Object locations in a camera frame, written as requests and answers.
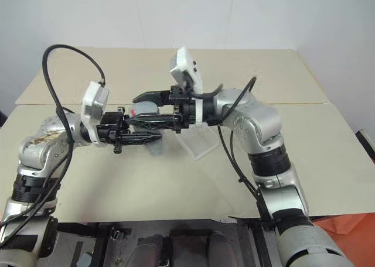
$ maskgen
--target white wall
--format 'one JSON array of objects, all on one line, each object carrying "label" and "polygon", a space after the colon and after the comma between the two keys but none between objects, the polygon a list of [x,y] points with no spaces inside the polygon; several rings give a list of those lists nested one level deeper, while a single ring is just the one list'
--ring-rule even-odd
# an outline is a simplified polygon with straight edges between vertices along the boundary
[{"label": "white wall", "polygon": [[375,0],[0,0],[0,109],[52,43],[296,49],[353,130],[375,121]]}]

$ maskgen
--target red object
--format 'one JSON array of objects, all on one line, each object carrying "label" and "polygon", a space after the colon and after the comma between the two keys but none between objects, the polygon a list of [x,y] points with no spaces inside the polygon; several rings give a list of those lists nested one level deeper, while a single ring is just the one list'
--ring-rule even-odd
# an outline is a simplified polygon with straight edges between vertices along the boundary
[{"label": "red object", "polygon": [[315,221],[356,266],[375,266],[375,213],[349,214]]}]

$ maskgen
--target beige tabletop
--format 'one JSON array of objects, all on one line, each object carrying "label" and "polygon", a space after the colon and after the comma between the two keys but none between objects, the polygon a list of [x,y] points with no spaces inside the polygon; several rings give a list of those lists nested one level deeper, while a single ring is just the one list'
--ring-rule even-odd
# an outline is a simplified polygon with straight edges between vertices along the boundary
[{"label": "beige tabletop", "polygon": [[[169,59],[174,50],[84,48],[107,75],[107,111],[149,90],[174,84]],[[242,88],[258,76],[255,96],[272,104],[283,120],[290,159],[304,188],[311,215],[374,212],[375,166],[352,130],[329,102],[314,77],[292,50],[191,50],[210,91]],[[97,71],[80,56],[58,50],[49,61],[51,78],[62,103],[80,111],[80,102]],[[18,146],[54,115],[41,73],[17,100],[20,104],[0,129],[0,209],[11,195]],[[225,138],[229,130],[224,130]],[[258,217],[255,201],[218,146],[198,161],[182,149],[172,131],[163,138],[164,154],[152,156],[144,146],[77,148],[62,188],[56,217],[61,222],[222,219]],[[237,141],[238,163],[251,178],[250,163]]]}]

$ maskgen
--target white table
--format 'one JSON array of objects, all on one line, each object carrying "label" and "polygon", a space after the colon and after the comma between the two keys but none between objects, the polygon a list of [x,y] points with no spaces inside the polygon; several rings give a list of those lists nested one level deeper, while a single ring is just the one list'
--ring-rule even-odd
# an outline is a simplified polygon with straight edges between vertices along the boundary
[{"label": "white table", "polygon": [[[170,50],[85,51],[107,75],[111,89],[109,111],[117,105],[129,107],[126,103],[139,93],[168,89],[173,84],[168,65],[160,68],[168,61]],[[226,87],[242,88],[258,71],[255,95],[272,104],[283,119],[287,151],[298,171],[311,215],[375,211],[374,164],[295,52],[190,53],[202,70],[207,91],[220,82]],[[88,80],[96,79],[96,71],[89,65],[81,66],[81,62],[64,50],[51,56],[56,91],[62,102],[71,103],[66,106],[77,112]],[[134,77],[137,81],[128,80]],[[11,195],[21,140],[35,134],[40,123],[54,115],[40,74],[17,103],[20,105],[0,130],[0,208]],[[224,135],[229,137],[227,129]],[[112,146],[77,148],[57,195],[56,217],[60,222],[258,217],[255,201],[237,182],[221,146],[194,162],[173,132],[166,131],[163,144],[165,154],[159,157],[151,156],[143,146],[126,146],[121,155],[113,154]],[[238,163],[250,177],[247,155],[236,140],[234,144]]]}]

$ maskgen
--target orange object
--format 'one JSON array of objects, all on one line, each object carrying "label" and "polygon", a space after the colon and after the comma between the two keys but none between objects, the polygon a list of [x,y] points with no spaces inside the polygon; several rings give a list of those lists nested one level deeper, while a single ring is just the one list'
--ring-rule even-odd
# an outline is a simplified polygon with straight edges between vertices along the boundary
[{"label": "orange object", "polygon": [[315,221],[356,266],[375,266],[375,213],[349,214]]}]

